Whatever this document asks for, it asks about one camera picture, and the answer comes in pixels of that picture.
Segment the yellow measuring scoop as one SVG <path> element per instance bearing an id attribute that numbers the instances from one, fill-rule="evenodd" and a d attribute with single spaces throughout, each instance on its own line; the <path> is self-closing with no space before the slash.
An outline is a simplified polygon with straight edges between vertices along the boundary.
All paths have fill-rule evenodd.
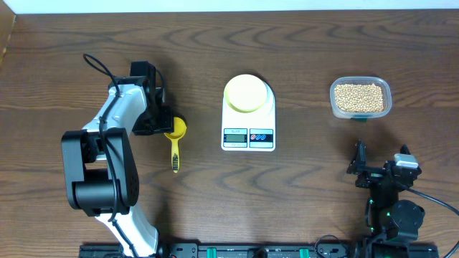
<path id="1" fill-rule="evenodd" d="M 171 167 L 174 173 L 179 172 L 180 168 L 180 155 L 179 155 L 179 141 L 186 134 L 186 123 L 179 117 L 174 117 L 174 130 L 172 133 L 164 133 L 164 135 L 171 141 Z"/>

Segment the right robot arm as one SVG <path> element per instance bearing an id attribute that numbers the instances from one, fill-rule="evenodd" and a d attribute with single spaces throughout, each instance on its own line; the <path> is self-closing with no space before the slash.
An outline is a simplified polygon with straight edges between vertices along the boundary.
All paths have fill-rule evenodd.
<path id="1" fill-rule="evenodd" d="M 356 187 L 370 191 L 365 220 L 371 236 L 362 241 L 361 256 L 408 257 L 410 244 L 418 238 L 425 210 L 412 201 L 399 199 L 399 193 L 409 190 L 422 173 L 419 163 L 406 145 L 381 168 L 368 166 L 366 162 L 366 145 L 358 140 L 346 172 L 357 176 Z"/>

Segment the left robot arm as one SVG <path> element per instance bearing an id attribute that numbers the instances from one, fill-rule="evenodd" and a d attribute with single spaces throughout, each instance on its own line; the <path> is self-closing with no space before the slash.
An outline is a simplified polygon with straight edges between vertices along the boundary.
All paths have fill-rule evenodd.
<path id="1" fill-rule="evenodd" d="M 149 62 L 132 62 L 127 77 L 110 76 L 108 98 L 82 129 L 64 133 L 61 140 L 67 200 L 73 209 L 103 223 L 120 242 L 125 257 L 162 257 L 158 230 L 138 204 L 139 177 L 130 135 L 170 133 L 171 108 L 161 73 Z"/>

